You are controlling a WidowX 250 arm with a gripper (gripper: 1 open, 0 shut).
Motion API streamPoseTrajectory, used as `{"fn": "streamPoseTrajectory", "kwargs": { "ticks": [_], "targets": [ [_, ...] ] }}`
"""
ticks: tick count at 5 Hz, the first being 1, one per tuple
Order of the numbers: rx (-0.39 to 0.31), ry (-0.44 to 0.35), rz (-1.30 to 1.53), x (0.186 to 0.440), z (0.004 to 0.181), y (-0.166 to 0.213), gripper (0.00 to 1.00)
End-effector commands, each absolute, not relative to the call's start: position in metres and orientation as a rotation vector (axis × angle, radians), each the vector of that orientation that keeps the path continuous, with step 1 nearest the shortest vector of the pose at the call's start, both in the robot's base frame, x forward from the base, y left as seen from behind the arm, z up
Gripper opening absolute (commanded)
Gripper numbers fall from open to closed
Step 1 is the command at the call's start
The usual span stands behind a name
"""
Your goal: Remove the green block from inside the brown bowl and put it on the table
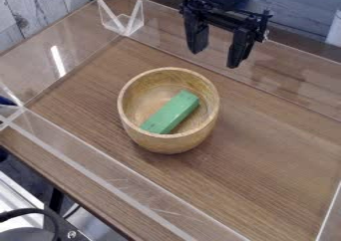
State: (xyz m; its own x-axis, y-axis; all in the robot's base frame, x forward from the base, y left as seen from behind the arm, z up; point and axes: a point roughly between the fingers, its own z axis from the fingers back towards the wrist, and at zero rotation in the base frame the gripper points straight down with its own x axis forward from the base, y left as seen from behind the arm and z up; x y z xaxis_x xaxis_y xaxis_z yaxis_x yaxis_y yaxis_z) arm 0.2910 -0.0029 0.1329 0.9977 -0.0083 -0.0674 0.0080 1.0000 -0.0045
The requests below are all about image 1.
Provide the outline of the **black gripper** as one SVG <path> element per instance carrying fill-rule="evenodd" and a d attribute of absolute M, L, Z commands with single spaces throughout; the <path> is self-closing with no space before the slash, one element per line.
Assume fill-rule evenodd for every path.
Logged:
<path fill-rule="evenodd" d="M 209 25 L 234 31 L 226 65 L 234 69 L 247 58 L 255 41 L 268 34 L 270 11 L 250 11 L 250 0 L 182 0 L 179 12 L 183 16 L 186 43 L 198 54 L 207 46 Z"/>

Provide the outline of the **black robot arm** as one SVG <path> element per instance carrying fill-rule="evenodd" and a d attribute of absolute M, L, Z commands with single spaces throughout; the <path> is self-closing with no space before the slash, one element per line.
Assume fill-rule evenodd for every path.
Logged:
<path fill-rule="evenodd" d="M 182 0 L 179 13 L 183 17 L 186 44 L 198 54 L 209 45 L 209 26 L 233 34 L 226 66 L 235 69 L 247 59 L 255 42 L 262 43 L 273 17 L 270 10 L 249 11 L 249 0 Z"/>

